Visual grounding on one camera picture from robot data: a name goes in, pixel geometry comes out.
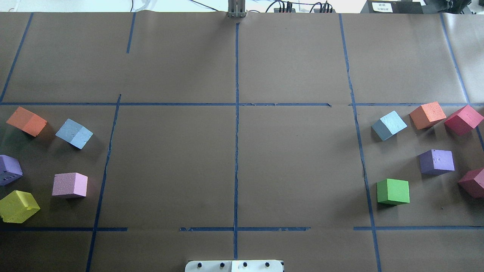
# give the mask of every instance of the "purple cube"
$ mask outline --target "purple cube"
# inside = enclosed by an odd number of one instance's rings
[[[442,175],[454,171],[452,152],[447,150],[429,150],[419,155],[420,172],[425,175]]]
[[[18,160],[7,155],[0,155],[0,170],[0,186],[7,185],[23,175]]]
[[[52,196],[74,198],[86,196],[88,177],[79,173],[65,173],[54,175]]]

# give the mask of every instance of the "textured cube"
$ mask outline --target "textured cube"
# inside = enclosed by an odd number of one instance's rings
[[[0,200],[0,216],[6,223],[23,223],[39,210],[31,193],[15,190]]]
[[[429,128],[447,118],[438,102],[424,104],[410,113],[417,129]]]
[[[65,173],[54,175],[52,196],[74,198],[86,196],[88,177],[79,173]]]
[[[410,203],[408,181],[385,179],[377,182],[377,201],[391,205]]]
[[[452,151],[429,150],[419,155],[420,172],[425,175],[442,175],[454,171]]]
[[[458,183],[471,197],[484,198],[484,168],[467,172]]]
[[[0,155],[0,170],[0,186],[7,185],[23,175],[18,160],[7,155]]]
[[[47,125],[47,121],[40,118],[33,112],[30,112],[22,107],[18,107],[12,116],[7,120],[10,124],[32,136],[37,136],[42,129]]]
[[[444,124],[461,136],[475,129],[482,120],[484,120],[484,117],[467,105],[449,116]]]
[[[380,139],[384,141],[406,128],[407,125],[405,122],[403,122],[400,116],[398,116],[397,112],[392,111],[391,113],[380,118],[371,127],[378,134],[378,136],[380,136]]]
[[[92,132],[87,130],[81,124],[78,124],[71,119],[62,125],[57,131],[56,136],[70,143],[71,145],[82,149],[92,136]]]

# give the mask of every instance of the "green cube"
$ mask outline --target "green cube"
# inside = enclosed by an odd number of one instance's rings
[[[385,179],[377,182],[377,201],[391,205],[410,203],[408,181]]]

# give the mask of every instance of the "white label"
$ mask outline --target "white label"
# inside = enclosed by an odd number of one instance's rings
[[[376,3],[376,2],[373,2],[371,4],[373,6],[373,10],[374,11],[378,11],[378,12],[393,12],[393,10],[392,10],[392,4],[390,4],[390,3]]]

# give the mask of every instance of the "cube face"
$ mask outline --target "cube face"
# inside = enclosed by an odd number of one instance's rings
[[[417,129],[429,128],[447,118],[438,102],[424,104],[410,113]]]
[[[22,107],[18,107],[13,115],[7,120],[10,124],[32,136],[37,136],[43,130],[47,121],[38,115],[30,112]]]
[[[6,223],[23,223],[39,210],[31,193],[15,190],[0,200],[0,216]]]
[[[92,136],[92,132],[81,124],[67,119],[62,127],[57,131],[56,136],[82,149]]]
[[[467,105],[453,113],[444,124],[461,136],[475,129],[482,120],[484,120],[484,117]]]
[[[74,198],[86,196],[88,177],[79,173],[55,174],[52,196]]]
[[[380,118],[380,120],[371,127],[378,134],[380,139],[384,141],[406,128],[407,125],[403,122],[402,118],[398,116],[397,112],[392,111]]]
[[[0,186],[7,185],[23,175],[20,163],[15,158],[0,155]]]
[[[425,175],[442,175],[455,170],[452,152],[429,150],[419,155],[420,172]]]
[[[473,198],[484,198],[484,168],[467,172],[458,184]]]
[[[391,205],[410,203],[408,181],[385,179],[377,182],[377,201]]]

